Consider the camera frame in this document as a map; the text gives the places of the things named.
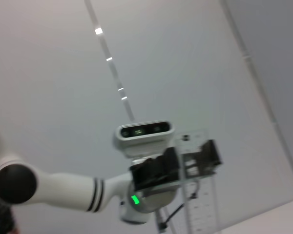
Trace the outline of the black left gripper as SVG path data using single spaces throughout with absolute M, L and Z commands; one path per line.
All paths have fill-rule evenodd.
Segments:
M 222 160 L 214 139 L 200 146 L 199 152 L 184 154 L 186 177 L 208 177 L 215 174 Z M 179 159 L 174 147 L 166 148 L 162 156 L 149 158 L 130 167 L 134 190 L 167 184 L 179 180 Z

